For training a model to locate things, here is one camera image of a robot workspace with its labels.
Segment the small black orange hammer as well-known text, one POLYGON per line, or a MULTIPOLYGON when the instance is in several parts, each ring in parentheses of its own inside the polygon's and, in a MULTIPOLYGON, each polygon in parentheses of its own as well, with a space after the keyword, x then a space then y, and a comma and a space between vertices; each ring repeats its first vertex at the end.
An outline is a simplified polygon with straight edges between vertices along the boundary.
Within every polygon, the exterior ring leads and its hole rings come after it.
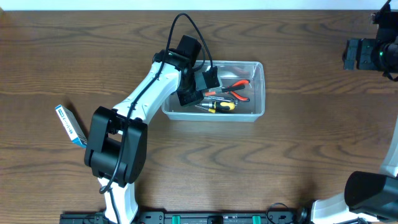
POLYGON ((204 92, 203 96, 213 96, 213 95, 216 95, 218 93, 227 93, 227 92, 231 92, 231 91, 242 90, 244 88, 245 88, 244 85, 229 86, 227 88, 222 88, 220 90, 213 90, 213 91, 204 92))

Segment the red handled pliers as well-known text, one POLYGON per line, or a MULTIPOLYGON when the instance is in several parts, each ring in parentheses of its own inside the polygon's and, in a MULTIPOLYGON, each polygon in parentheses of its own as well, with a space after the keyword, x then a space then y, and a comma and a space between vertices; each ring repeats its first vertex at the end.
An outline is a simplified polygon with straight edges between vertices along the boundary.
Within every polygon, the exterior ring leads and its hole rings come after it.
MULTIPOLYGON (((237 81, 236 83, 234 83, 234 84, 232 84, 230 86, 244 85, 246 87, 246 85, 248 85, 248 84, 250 84, 250 81, 247 80, 247 79, 244 79, 244 80, 239 80, 239 81, 237 81)), ((239 94, 239 92, 243 91, 244 89, 231 91, 231 92, 227 92, 227 93, 230 94, 231 96, 235 97, 238 101, 249 102, 250 101, 249 97, 246 97, 246 96, 243 96, 243 95, 239 94)))

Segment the stubby yellow black screwdriver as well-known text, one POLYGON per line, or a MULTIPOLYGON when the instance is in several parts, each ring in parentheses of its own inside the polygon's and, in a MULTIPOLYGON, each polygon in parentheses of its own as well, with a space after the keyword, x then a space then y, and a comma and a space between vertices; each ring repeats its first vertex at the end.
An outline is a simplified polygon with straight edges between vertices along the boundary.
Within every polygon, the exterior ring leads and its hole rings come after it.
POLYGON ((231 111, 235 109, 235 104, 232 102, 224 102, 224 101, 209 101, 200 103, 200 106, 205 108, 211 113, 220 112, 223 113, 225 111, 231 111))

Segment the white blue screwdriver box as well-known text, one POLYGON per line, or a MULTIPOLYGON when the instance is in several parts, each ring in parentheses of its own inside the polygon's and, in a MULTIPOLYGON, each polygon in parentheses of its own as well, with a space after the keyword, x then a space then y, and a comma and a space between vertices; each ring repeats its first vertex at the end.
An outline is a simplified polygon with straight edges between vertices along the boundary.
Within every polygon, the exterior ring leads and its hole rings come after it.
POLYGON ((74 114, 63 105, 56 106, 55 112, 60 118, 71 142, 76 144, 77 146, 86 148, 87 138, 80 128, 80 125, 78 124, 78 121, 76 120, 74 114))

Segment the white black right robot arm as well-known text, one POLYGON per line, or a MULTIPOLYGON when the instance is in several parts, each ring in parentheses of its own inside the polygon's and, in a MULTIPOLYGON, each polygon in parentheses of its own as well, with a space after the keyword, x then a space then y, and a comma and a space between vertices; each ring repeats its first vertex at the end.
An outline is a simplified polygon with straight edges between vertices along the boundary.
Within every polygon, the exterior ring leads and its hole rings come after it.
MULTIPOLYGON (((396 82, 397 37, 351 39, 343 53, 345 70, 373 70, 396 82)), ((300 221, 308 223, 370 223, 397 221, 397 127, 379 172, 355 171, 342 193, 316 200, 300 221)))

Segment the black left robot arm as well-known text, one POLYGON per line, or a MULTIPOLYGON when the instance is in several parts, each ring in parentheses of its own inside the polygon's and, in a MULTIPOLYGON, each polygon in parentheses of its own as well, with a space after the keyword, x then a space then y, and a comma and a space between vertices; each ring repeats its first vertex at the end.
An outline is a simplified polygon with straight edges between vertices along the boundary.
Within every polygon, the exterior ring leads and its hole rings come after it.
POLYGON ((94 112, 84 163, 101 184, 107 222, 132 223, 137 215, 134 183, 146 161, 148 125, 161 104, 175 93, 181 106, 190 106, 203 99, 205 90, 220 86, 217 66, 202 70, 195 66, 196 57, 184 50, 161 50, 126 99, 94 112))

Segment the slim yellow black screwdriver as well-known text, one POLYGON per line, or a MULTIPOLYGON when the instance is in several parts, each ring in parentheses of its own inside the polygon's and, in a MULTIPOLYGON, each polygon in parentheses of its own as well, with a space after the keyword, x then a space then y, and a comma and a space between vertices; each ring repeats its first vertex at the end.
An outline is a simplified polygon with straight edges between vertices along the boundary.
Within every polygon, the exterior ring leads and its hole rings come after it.
POLYGON ((216 113, 216 110, 215 110, 215 109, 207 108, 207 107, 200 106, 200 105, 195 105, 195 107, 198 108, 198 109, 200 109, 200 110, 209 112, 209 113, 216 113))

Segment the silver combination wrench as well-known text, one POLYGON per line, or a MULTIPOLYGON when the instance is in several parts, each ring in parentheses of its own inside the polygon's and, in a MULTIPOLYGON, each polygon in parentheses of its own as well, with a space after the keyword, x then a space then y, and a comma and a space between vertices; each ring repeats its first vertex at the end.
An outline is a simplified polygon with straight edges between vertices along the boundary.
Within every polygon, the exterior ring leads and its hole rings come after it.
POLYGON ((238 100, 234 100, 233 98, 222 97, 222 96, 205 96, 204 99, 210 100, 210 101, 234 103, 235 105, 238 104, 238 100))

